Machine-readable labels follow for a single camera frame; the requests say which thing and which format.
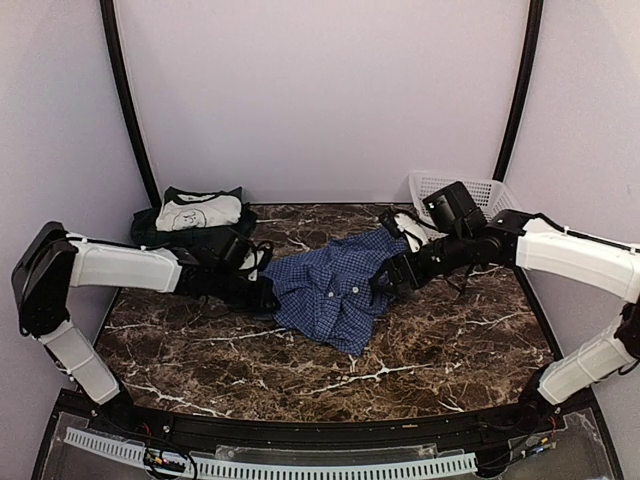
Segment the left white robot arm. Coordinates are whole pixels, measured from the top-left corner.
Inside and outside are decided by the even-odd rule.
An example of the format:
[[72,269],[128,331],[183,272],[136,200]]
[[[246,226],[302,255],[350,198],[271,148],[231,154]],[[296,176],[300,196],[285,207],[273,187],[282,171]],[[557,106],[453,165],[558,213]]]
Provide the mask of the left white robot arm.
[[46,223],[14,267],[11,284],[20,333],[44,346],[120,436],[141,427],[123,383],[74,325],[67,308],[72,288],[143,289],[195,298],[214,297],[234,310],[264,316],[280,303],[262,276],[273,247],[232,232],[218,245],[127,246],[73,234]]

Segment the left black frame post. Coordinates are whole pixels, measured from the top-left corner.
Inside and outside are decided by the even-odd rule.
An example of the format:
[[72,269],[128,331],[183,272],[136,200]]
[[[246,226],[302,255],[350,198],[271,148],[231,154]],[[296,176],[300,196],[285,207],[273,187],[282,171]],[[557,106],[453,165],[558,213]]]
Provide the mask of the left black frame post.
[[147,154],[127,75],[119,35],[116,2],[100,0],[99,6],[112,76],[135,164],[149,204],[152,207],[159,207],[161,204],[160,192]]

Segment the black frame post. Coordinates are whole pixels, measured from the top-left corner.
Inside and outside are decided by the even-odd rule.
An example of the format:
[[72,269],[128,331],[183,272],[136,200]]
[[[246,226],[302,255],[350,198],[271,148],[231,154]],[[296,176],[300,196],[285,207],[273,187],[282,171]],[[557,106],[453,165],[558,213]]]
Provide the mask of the black frame post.
[[539,34],[542,25],[544,3],[544,0],[529,1],[521,58],[514,92],[503,139],[492,174],[492,179],[494,181],[505,181],[512,159],[534,69]]
[[152,207],[159,207],[161,204],[160,192],[147,154],[127,75],[119,35],[116,2],[100,0],[99,6],[112,76],[135,164],[149,204]]

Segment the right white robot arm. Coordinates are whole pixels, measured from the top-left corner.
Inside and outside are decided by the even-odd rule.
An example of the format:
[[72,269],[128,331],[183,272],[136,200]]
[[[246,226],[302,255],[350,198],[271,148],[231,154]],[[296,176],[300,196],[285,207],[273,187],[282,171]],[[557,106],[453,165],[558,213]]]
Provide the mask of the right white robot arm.
[[551,273],[624,300],[617,320],[531,376],[510,413],[517,432],[534,432],[576,393],[638,367],[638,245],[594,237],[561,227],[541,213],[516,210],[503,210],[491,220],[481,212],[445,220],[437,225],[441,235],[435,240],[427,235],[430,225],[406,211],[389,209],[380,222],[392,237],[407,243],[371,280],[372,287],[386,293],[420,289],[462,267],[494,264]]

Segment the blue checkered shirt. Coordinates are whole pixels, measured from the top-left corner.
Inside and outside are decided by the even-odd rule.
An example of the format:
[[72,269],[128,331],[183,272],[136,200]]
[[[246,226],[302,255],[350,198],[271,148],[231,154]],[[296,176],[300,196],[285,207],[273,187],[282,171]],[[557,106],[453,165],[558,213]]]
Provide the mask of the blue checkered shirt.
[[406,248],[380,227],[275,261],[263,272],[280,303],[275,321],[345,354],[362,355],[374,320],[392,301],[372,291],[370,279]]

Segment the dark green plaid garment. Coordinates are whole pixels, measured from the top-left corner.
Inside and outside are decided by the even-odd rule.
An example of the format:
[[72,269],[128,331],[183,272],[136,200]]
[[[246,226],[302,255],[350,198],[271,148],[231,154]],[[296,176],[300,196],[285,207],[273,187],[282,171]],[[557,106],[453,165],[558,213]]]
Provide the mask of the dark green plaid garment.
[[230,238],[242,236],[249,238],[256,228],[258,216],[248,203],[242,206],[241,216],[236,224],[230,226],[196,227],[186,230],[166,232],[155,226],[159,208],[142,210],[134,214],[130,228],[132,242],[146,247],[194,247],[223,246]]

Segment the white and green raglan shirt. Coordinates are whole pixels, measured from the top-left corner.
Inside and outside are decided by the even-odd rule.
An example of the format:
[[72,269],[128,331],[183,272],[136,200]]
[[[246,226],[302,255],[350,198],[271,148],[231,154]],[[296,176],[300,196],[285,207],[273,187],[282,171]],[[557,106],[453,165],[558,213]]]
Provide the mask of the white and green raglan shirt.
[[242,188],[211,193],[169,187],[155,220],[158,231],[175,232],[236,224],[243,208]]

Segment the right black frame post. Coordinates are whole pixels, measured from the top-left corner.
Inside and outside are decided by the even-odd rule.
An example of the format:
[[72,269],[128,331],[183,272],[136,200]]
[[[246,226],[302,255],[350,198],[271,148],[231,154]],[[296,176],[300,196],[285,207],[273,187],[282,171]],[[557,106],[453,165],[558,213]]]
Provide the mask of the right black frame post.
[[492,179],[494,181],[505,181],[512,159],[534,69],[539,34],[542,25],[544,3],[544,0],[529,1],[521,58],[514,92],[503,139],[492,174]]

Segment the black curved front rail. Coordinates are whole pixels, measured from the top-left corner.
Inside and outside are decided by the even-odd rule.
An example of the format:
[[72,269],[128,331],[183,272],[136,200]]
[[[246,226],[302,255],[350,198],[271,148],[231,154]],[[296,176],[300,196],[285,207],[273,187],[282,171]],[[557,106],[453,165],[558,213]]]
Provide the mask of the black curved front rail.
[[440,450],[462,448],[504,451],[509,441],[549,432],[561,445],[583,451],[588,442],[605,447],[610,439],[591,392],[580,394],[568,410],[526,431],[516,428],[517,405],[415,419],[291,423],[222,419],[141,407],[133,404],[101,412],[84,395],[63,389],[49,417],[43,440],[62,440],[65,422],[154,446],[166,442],[183,449],[214,451],[220,445],[295,450],[346,450],[434,444]]

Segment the white plastic laundry basket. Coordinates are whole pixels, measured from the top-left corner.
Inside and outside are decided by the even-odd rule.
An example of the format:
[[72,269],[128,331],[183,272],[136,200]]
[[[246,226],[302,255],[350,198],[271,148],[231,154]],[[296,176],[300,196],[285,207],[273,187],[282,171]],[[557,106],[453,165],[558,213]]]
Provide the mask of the white plastic laundry basket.
[[408,176],[408,184],[419,217],[430,221],[431,217],[423,200],[432,193],[460,181],[464,184],[474,202],[490,220],[502,210],[520,210],[520,204],[513,192],[502,182],[491,179],[462,178],[437,171],[413,171]]

